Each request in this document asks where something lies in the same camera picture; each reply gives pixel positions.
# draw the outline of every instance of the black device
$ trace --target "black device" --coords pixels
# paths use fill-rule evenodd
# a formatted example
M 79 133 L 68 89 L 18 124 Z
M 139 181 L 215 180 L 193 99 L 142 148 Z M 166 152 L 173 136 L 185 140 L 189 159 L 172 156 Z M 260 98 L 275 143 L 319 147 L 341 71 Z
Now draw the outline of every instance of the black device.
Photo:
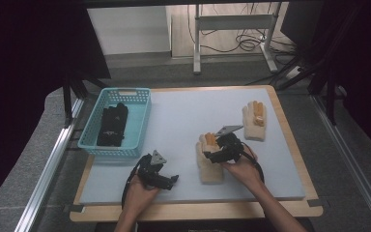
M 101 127 L 98 146 L 122 146 L 125 138 L 128 107 L 119 102 L 116 107 L 104 108 L 101 114 Z
M 241 129 L 242 126 L 226 126 L 223 127 L 219 132 L 215 134 L 217 136 L 216 143 L 220 147 L 220 151 L 218 152 L 204 152 L 204 156 L 209 159 L 212 163 L 218 162 L 226 162 L 229 160 L 233 160 L 237 162 L 241 156 L 247 157 L 254 167 L 260 173 L 261 181 L 264 182 L 264 172 L 262 170 L 261 165 L 257 162 L 257 160 L 248 154 L 243 149 L 243 142 L 241 142 L 237 136 L 233 133 L 233 131 Z
M 163 158 L 156 150 L 153 151 L 152 155 L 147 154 L 138 161 L 131 170 L 128 180 L 126 181 L 126 186 L 122 195 L 122 208 L 125 205 L 125 199 L 131 179 L 136 174 L 146 187 L 149 186 L 168 190 L 173 188 L 174 183 L 179 179 L 179 175 L 168 178 L 158 174 L 159 170 L 161 170 L 166 162 L 167 160 L 165 160 L 165 158 Z

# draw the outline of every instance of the held tool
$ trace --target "held tool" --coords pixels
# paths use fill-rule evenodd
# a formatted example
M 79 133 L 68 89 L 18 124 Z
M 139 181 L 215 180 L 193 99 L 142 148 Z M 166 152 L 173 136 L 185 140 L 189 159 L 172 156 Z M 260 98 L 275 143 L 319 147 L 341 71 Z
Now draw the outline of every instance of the held tool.
M 234 134 L 234 131 L 241 129 L 242 127 L 243 126 L 224 126 L 219 132 L 215 134 L 216 143 L 220 147 L 220 150 L 213 153 L 204 152 L 204 155 L 212 163 L 225 162 L 229 160 L 234 160 L 235 162 L 237 162 L 241 156 L 245 156 L 258 170 L 258 172 L 260 173 L 261 181 L 264 182 L 264 172 L 261 168 L 261 165 L 254 157 L 243 150 L 243 145 L 245 145 L 249 150 L 250 148 L 245 143 L 241 142 Z
M 159 189 L 170 190 L 174 183 L 179 179 L 179 175 L 170 178 L 158 174 L 159 170 L 167 162 L 161 154 L 154 150 L 153 155 L 147 154 L 140 158 L 138 163 L 131 170 L 128 180 L 126 181 L 125 189 L 122 195 L 122 209 L 125 206 L 126 195 L 128 193 L 129 184 L 134 175 L 138 175 L 145 187 L 156 187 Z

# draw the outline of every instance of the black stand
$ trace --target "black stand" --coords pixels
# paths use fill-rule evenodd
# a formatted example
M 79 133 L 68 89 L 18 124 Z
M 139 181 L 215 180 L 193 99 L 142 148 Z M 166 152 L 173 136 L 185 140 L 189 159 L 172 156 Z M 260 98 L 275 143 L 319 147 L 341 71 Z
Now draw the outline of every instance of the black stand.
M 99 86 L 101 89 L 109 87 L 108 85 L 104 84 L 98 79 L 91 77 L 88 74 L 85 74 L 83 72 L 75 73 L 77 73 L 80 76 L 83 76 L 84 79 Z M 68 128 L 71 125 L 71 121 L 73 119 L 71 113 L 71 89 L 73 90 L 74 94 L 78 99 L 84 99 L 87 97 L 88 91 L 83 81 L 81 79 L 73 78 L 70 72 L 65 72 L 65 76 L 63 79 L 63 101 L 65 104 L 65 117 L 66 117 L 64 128 Z
M 335 34 L 331 45 L 328 48 L 328 51 L 325 53 L 324 57 L 313 67 L 301 72 L 292 79 L 282 83 L 276 90 L 285 90 L 288 87 L 296 84 L 300 80 L 310 76 L 313 73 L 317 75 L 311 80 L 311 83 L 308 86 L 308 92 L 311 95 L 320 94 L 321 90 L 324 88 L 327 83 L 327 116 L 330 121 L 335 125 L 334 120 L 334 100 L 335 100 L 335 76 L 332 68 L 332 61 L 335 52 L 343 41 L 346 33 L 348 32 L 350 26 L 354 22 L 357 14 L 359 13 L 364 1 L 350 1 L 350 8 L 346 12 L 345 18 L 341 23 L 337 33 Z

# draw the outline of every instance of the metal frame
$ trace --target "metal frame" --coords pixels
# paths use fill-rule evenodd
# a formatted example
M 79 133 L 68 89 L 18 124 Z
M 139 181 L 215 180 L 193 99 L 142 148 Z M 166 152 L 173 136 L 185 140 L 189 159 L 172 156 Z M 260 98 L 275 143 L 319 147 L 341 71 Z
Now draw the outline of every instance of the metal frame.
M 338 128 L 330 122 L 329 118 L 325 114 L 325 107 L 322 103 L 321 98 L 311 96 L 311 100 L 315 104 L 315 107 L 317 108 L 317 111 L 324 125 L 328 129 L 328 133 L 332 137 L 332 140 L 335 143 L 339 153 L 341 154 L 342 159 L 348 167 L 349 172 L 351 173 L 352 177 L 355 180 L 355 183 L 357 184 L 357 187 L 359 188 L 363 198 L 365 199 L 367 205 L 371 210 L 371 185 L 369 184 L 369 181 L 357 164 L 357 160 L 355 159 L 354 155 L 352 154 L 351 150 L 340 134 Z
M 77 118 L 77 116 L 79 115 L 83 103 L 84 100 L 80 99 L 76 100 L 76 102 L 74 103 L 71 111 L 73 119 Z M 46 191 L 50 186 L 59 162 L 62 159 L 65 149 L 68 145 L 75 123 L 76 120 L 72 120 L 71 124 L 67 128 L 61 130 L 56 144 L 53 147 L 50 157 L 46 163 L 46 166 L 44 167 L 42 175 L 38 180 L 38 183 L 36 184 L 31 197 L 29 198 L 29 202 L 26 205 L 25 210 L 23 211 L 23 214 L 17 224 L 16 229 L 14 230 L 15 232 L 29 231 L 32 227 L 33 222 L 35 221 L 35 218 L 38 214 L 39 208 L 42 205 L 43 198 L 46 195 Z
M 282 2 L 278 2 L 272 14 L 255 15 L 215 15 L 200 16 L 200 5 L 195 5 L 195 43 L 194 43 L 194 74 L 201 73 L 200 31 L 202 30 L 242 30 L 268 29 L 267 36 L 260 43 L 261 51 L 272 73 L 278 71 L 270 54 L 270 43 L 279 17 Z

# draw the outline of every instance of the beige glove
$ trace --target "beige glove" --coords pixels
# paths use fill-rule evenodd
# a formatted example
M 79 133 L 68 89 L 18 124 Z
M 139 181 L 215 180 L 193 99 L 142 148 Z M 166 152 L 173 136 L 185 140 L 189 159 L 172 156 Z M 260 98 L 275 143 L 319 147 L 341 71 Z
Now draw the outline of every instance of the beige glove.
M 243 107 L 243 135 L 245 139 L 263 141 L 267 126 L 267 108 L 262 102 L 250 101 Z
M 215 142 L 213 133 L 201 134 L 196 144 L 197 163 L 200 169 L 200 180 L 203 184 L 219 184 L 224 180 L 222 166 L 219 163 L 211 163 L 204 156 L 204 152 L 217 152 L 219 147 Z

